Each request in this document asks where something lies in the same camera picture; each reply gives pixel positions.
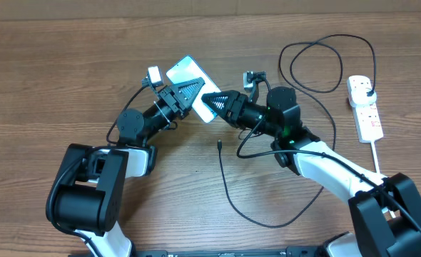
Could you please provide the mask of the Galaxy S24+ smartphone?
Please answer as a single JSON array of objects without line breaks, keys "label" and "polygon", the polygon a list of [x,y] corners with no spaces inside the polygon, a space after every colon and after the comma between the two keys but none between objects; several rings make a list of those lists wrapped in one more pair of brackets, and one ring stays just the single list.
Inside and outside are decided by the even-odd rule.
[{"label": "Galaxy S24+ smartphone", "polygon": [[203,94],[220,92],[220,89],[211,80],[208,74],[198,65],[192,56],[184,56],[166,72],[166,76],[173,84],[189,81],[191,79],[202,78],[205,83],[196,96],[192,108],[201,120],[207,124],[217,116],[214,111],[203,103],[201,97]]}]

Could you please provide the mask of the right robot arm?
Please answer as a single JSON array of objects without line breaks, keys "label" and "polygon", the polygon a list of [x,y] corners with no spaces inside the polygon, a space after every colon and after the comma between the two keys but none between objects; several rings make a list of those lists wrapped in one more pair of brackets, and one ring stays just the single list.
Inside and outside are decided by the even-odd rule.
[{"label": "right robot arm", "polygon": [[421,196],[402,173],[387,177],[335,153],[300,120],[294,89],[277,87],[258,105],[245,94],[204,94],[203,103],[237,129],[274,138],[282,167],[309,178],[346,203],[354,231],[324,244],[322,256],[421,256]]}]

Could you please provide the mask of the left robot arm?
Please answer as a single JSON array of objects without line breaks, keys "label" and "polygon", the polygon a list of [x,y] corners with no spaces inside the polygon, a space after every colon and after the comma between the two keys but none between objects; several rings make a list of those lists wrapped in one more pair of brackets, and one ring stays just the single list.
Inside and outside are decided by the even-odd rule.
[{"label": "left robot arm", "polygon": [[106,146],[68,146],[46,201],[46,217],[60,232],[80,238],[90,256],[136,256],[136,247],[118,222],[125,180],[147,176],[158,150],[148,141],[160,131],[174,130],[203,88],[202,78],[170,86],[150,78],[157,101],[144,112],[124,106],[112,127],[117,141]]}]

